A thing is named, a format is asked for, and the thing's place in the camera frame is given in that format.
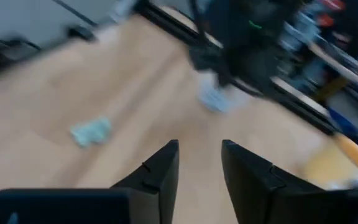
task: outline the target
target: cable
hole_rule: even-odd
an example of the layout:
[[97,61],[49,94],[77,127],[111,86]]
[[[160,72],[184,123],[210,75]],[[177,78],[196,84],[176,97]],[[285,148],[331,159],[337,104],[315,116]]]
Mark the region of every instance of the cable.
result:
[[68,4],[64,3],[61,0],[52,0],[54,3],[58,4],[59,6],[63,7],[64,9],[66,9],[67,11],[71,12],[72,14],[74,14],[76,17],[80,18],[82,21],[86,22],[87,24],[96,27],[98,26],[97,23],[93,22],[90,18],[86,17],[84,14],[78,12],[77,10],[73,9],[71,6],[69,6]]

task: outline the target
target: orange object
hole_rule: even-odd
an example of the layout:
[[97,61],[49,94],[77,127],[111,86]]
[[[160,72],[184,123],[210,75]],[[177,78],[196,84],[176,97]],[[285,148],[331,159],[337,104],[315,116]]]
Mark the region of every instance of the orange object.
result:
[[324,14],[318,18],[318,24],[322,27],[330,27],[334,25],[334,19],[328,14]]
[[358,167],[358,145],[343,134],[335,134],[334,141],[340,150]]

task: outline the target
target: black metal frame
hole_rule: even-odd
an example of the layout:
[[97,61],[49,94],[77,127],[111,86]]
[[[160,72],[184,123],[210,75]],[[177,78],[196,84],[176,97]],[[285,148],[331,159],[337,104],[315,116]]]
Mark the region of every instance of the black metal frame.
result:
[[[205,41],[200,40],[197,32],[167,14],[148,0],[140,0],[135,7],[135,12],[189,46],[197,46],[203,44]],[[332,124],[328,119],[322,116],[319,111],[316,111],[312,106],[305,104],[298,97],[283,90],[278,85],[273,85],[277,93],[282,95],[282,100],[279,102],[281,105],[309,122],[323,133],[332,135],[335,132],[335,128]]]

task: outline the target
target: green light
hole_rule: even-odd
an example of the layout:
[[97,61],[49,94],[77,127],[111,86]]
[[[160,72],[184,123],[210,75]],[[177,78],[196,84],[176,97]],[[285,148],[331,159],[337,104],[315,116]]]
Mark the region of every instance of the green light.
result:
[[251,25],[253,28],[256,28],[256,29],[261,29],[262,27],[257,25],[257,24],[254,24],[252,21],[248,21],[249,25]]

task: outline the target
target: blue object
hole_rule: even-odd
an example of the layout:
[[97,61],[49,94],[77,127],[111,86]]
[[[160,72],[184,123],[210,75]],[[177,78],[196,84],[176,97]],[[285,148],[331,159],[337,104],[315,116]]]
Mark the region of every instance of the blue object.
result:
[[332,120],[339,126],[342,134],[358,144],[358,129],[344,116],[332,108],[327,108]]
[[17,216],[17,213],[14,212],[9,217],[7,224],[18,224],[19,223],[19,217]]
[[211,111],[225,113],[229,110],[229,101],[223,91],[215,89],[211,83],[202,83],[198,98]]
[[80,147],[105,143],[111,135],[111,124],[107,118],[100,118],[70,129],[71,135]]

